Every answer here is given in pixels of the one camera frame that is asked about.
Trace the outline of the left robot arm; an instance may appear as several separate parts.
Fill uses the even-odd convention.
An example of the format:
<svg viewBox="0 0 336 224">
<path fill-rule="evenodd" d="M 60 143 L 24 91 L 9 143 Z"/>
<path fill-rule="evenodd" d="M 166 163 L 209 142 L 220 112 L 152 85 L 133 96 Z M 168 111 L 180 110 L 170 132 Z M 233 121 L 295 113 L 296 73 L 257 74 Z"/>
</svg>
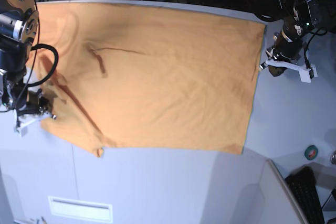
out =
<svg viewBox="0 0 336 224">
<path fill-rule="evenodd" d="M 267 48 L 267 60 L 259 65 L 268 68 L 274 77 L 291 69 L 299 73 L 301 82 L 310 83 L 317 77 L 315 65 L 309 62 L 308 43 L 303 41 L 320 21 L 316 0 L 280 0 L 281 7 L 288 13 L 283 18 L 281 32 L 274 34 L 274 44 Z"/>
</svg>

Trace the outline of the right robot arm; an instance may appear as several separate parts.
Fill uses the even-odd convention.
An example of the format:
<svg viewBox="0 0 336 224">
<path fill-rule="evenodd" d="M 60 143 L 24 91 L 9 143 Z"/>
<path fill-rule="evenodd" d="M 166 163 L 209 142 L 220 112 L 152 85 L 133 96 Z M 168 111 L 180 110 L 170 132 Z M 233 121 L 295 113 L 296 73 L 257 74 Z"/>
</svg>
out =
<svg viewBox="0 0 336 224">
<path fill-rule="evenodd" d="M 34 44 L 39 39 L 39 11 L 36 0 L 1 0 L 1 104 L 16 117 L 52 116 L 52 106 L 40 90 L 29 88 L 42 85 L 55 72 L 59 56 L 46 44 Z M 26 63 L 31 51 L 47 49 L 54 54 L 48 74 L 35 83 L 24 80 Z"/>
</svg>

